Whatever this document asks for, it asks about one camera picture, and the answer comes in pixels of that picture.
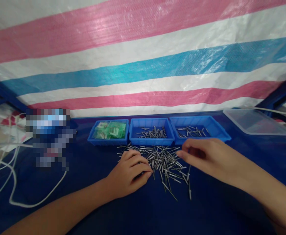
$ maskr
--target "blue table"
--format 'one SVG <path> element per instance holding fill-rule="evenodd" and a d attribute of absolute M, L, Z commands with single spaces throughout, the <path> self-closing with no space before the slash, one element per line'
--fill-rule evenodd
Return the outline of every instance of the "blue table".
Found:
<path fill-rule="evenodd" d="M 222 112 L 150 115 L 145 118 L 211 115 L 232 137 L 227 144 L 238 150 L 286 185 L 286 137 L 254 136 L 243 133 Z M 142 116 L 114 117 L 131 119 Z M 70 170 L 58 188 L 42 205 L 26 209 L 9 204 L 12 179 L 0 193 L 0 233 L 39 207 L 106 177 L 118 161 L 116 147 L 94 147 L 87 142 L 97 120 L 75 119 L 77 142 L 66 152 Z M 62 177 L 62 168 L 49 171 L 35 167 L 36 154 L 22 148 L 17 159 L 18 178 L 14 200 L 35 204 L 41 201 Z M 9 170 L 0 171 L 0 188 Z M 186 184 L 174 182 L 165 193 L 159 174 L 137 192 L 112 201 L 87 216 L 69 234 L 275 234 L 261 205 L 245 192 L 191 169 L 192 201 Z"/>

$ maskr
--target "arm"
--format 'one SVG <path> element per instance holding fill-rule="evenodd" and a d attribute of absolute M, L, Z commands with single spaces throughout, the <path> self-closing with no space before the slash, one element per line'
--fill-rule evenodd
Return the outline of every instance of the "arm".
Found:
<path fill-rule="evenodd" d="M 286 234 L 286 186 L 219 139 L 188 139 L 177 155 L 216 179 L 240 188 L 256 198 Z"/>
<path fill-rule="evenodd" d="M 133 180 L 142 172 L 145 173 Z M 96 208 L 142 187 L 152 172 L 138 151 L 126 151 L 106 178 L 51 202 L 2 234 L 66 234 Z"/>

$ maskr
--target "pink stripe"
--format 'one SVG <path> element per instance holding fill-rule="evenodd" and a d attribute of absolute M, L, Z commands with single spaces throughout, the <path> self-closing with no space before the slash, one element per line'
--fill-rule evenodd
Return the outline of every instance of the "pink stripe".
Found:
<path fill-rule="evenodd" d="M 221 104 L 240 97 L 256 99 L 266 98 L 281 82 L 254 81 L 239 88 L 227 90 L 219 88 L 202 88 L 191 91 L 153 91 L 127 95 L 99 96 L 88 98 L 68 99 L 55 102 L 36 103 L 30 108 L 48 109 L 87 109 L 131 106 L 178 106 L 184 104 Z"/>
<path fill-rule="evenodd" d="M 284 4 L 286 0 L 110 0 L 0 30 L 0 63 L 152 37 Z"/>

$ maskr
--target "small plastic container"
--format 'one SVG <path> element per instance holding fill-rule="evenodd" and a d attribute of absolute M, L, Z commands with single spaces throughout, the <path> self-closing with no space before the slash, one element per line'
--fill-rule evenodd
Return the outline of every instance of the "small plastic container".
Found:
<path fill-rule="evenodd" d="M 258 110 L 225 109 L 223 113 L 246 134 L 286 135 L 286 127 Z"/>
<path fill-rule="evenodd" d="M 100 122 L 122 122 L 126 123 L 126 135 L 124 139 L 94 139 L 92 138 L 95 130 L 95 127 L 98 126 Z M 90 142 L 93 145 L 127 145 L 128 142 L 128 133 L 129 133 L 129 120 L 128 119 L 120 119 L 120 120 L 102 120 L 102 121 L 97 121 L 94 126 L 92 127 L 92 130 L 90 132 L 90 135 L 88 136 L 87 141 Z"/>
<path fill-rule="evenodd" d="M 162 130 L 165 128 L 167 135 L 166 139 L 153 139 L 153 138 L 139 138 L 137 133 L 145 131 L 141 127 L 152 128 Z M 170 146 L 174 141 L 174 135 L 171 125 L 167 118 L 133 118 L 130 122 L 130 141 L 132 145 L 156 145 L 156 146 Z"/>
<path fill-rule="evenodd" d="M 225 131 L 225 129 L 215 121 L 212 116 L 193 116 L 193 117 L 170 117 L 170 122 L 175 135 L 176 145 L 182 145 L 187 139 L 211 139 L 218 138 L 222 141 L 231 140 L 231 137 Z M 187 136 L 185 130 L 177 130 L 180 128 L 185 128 L 186 126 L 191 126 L 195 130 L 196 128 L 204 131 L 204 134 L 199 137 L 193 137 L 191 135 Z"/>

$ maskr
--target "white stripe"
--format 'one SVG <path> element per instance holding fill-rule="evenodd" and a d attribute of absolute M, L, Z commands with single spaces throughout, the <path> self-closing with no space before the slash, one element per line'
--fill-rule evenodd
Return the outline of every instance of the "white stripe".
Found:
<path fill-rule="evenodd" d="M 107 0 L 0 0 L 0 30 Z"/>
<path fill-rule="evenodd" d="M 286 5 L 155 37 L 42 59 L 2 63 L 0 81 L 44 73 L 90 70 L 189 50 L 281 37 L 286 37 Z"/>
<path fill-rule="evenodd" d="M 285 81 L 286 63 L 269 64 L 249 73 L 219 72 L 165 77 L 100 87 L 78 87 L 31 93 L 18 98 L 27 105 L 66 99 L 125 95 L 146 91 L 188 91 L 201 88 L 234 89 L 252 81 Z"/>
<path fill-rule="evenodd" d="M 262 100 L 249 97 L 226 101 L 222 104 L 186 104 L 174 107 L 165 106 L 134 106 L 134 107 L 114 107 L 114 108 L 91 108 L 76 109 L 70 111 L 71 118 L 83 117 L 105 117 L 105 116 L 133 116 L 149 114 L 167 113 L 189 113 L 199 111 L 216 111 L 233 107 L 254 107 Z"/>

